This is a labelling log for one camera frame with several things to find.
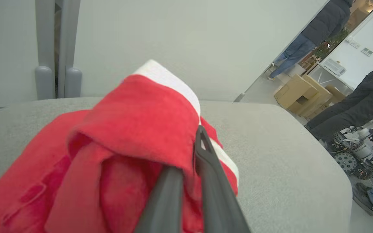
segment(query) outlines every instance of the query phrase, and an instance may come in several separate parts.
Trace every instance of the gray upholstered surface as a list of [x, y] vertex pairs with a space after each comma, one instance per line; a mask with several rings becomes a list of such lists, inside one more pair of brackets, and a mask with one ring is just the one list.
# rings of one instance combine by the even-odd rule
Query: gray upholstered surface
[[[99, 100], [44, 100], [0, 110], [0, 176], [57, 115]], [[225, 102], [201, 102], [201, 110], [240, 169], [238, 200], [253, 232], [348, 232], [348, 178], [288, 112]]]

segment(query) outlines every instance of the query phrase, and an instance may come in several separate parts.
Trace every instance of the cardboard box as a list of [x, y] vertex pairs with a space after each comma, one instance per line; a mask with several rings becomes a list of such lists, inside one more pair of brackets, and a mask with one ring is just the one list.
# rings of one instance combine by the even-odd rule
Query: cardboard box
[[311, 84], [319, 92], [315, 97], [309, 99], [309, 101], [305, 103], [303, 107], [299, 108], [299, 110], [296, 112], [297, 115], [308, 117], [316, 110], [318, 110], [321, 106], [323, 106], [326, 102], [328, 102], [333, 95], [309, 75], [304, 75], [303, 79]]
[[308, 116], [308, 118], [313, 119], [315, 116], [319, 115], [321, 112], [323, 112], [325, 109], [329, 108], [330, 106], [341, 102], [345, 99], [345, 95], [342, 94], [338, 89], [336, 89], [332, 85], [328, 85], [325, 87], [326, 90], [328, 90], [330, 93], [332, 93], [332, 98], [328, 102], [326, 102], [324, 105], [322, 105], [319, 109], [314, 111], [312, 114]]
[[310, 99], [314, 99], [318, 90], [299, 75], [294, 75], [275, 95], [274, 98], [285, 109], [296, 113]]

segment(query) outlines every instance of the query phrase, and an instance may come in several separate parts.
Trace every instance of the red cloth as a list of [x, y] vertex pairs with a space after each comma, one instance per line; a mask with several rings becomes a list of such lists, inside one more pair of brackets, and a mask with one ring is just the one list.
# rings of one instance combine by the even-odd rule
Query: red cloth
[[133, 232], [163, 164], [185, 175], [184, 232], [203, 232], [192, 166], [199, 122], [174, 89], [129, 76], [93, 110], [60, 115], [29, 143], [0, 179], [0, 232]]

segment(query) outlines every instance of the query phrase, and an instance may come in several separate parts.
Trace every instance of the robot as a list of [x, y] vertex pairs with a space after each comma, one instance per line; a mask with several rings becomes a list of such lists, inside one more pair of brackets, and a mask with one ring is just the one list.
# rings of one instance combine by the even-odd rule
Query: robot
[[346, 174], [361, 180], [373, 178], [373, 120], [335, 134], [329, 150]]

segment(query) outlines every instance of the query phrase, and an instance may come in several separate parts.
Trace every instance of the gray metal frame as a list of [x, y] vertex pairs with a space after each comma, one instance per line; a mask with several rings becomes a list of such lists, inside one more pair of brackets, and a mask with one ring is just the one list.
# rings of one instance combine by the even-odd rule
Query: gray metal frame
[[35, 0], [38, 64], [35, 69], [37, 99], [56, 97], [54, 80], [54, 0]]
[[82, 73], [74, 64], [80, 0], [64, 0], [61, 12], [58, 98], [80, 97]]

